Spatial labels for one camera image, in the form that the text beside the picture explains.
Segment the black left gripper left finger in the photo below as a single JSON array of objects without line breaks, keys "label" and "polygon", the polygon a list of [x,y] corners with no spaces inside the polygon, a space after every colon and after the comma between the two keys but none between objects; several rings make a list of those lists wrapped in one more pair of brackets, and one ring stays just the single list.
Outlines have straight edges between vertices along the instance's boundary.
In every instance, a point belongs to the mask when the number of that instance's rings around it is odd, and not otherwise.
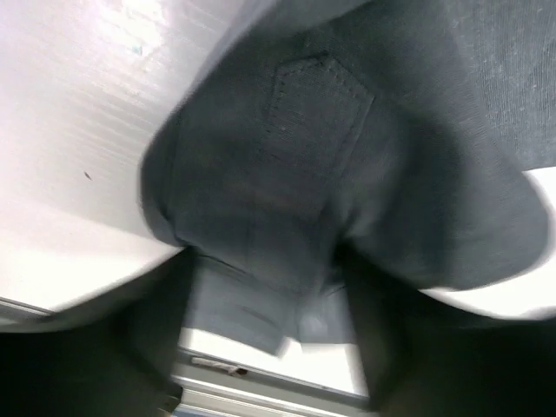
[{"label": "black left gripper left finger", "polygon": [[145,274],[50,316],[1,327],[3,416],[168,416],[195,274],[184,249]]}]

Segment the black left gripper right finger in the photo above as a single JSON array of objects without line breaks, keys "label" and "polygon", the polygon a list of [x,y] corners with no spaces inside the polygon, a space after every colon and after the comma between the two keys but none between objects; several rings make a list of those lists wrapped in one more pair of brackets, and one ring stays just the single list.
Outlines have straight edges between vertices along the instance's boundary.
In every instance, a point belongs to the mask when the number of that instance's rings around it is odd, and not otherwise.
[{"label": "black left gripper right finger", "polygon": [[336,271],[380,416],[552,416],[555,320],[500,320],[422,294],[346,244]]}]

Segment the grey long sleeve shirt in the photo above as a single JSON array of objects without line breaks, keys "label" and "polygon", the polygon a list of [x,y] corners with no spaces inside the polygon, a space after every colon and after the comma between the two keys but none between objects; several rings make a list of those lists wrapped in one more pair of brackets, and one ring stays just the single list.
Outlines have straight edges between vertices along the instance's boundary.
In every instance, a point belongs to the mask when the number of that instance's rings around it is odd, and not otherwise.
[{"label": "grey long sleeve shirt", "polygon": [[275,353],[353,341],[341,240],[419,289],[548,248],[552,1],[250,1],[141,168],[162,242],[202,253],[191,328]]}]

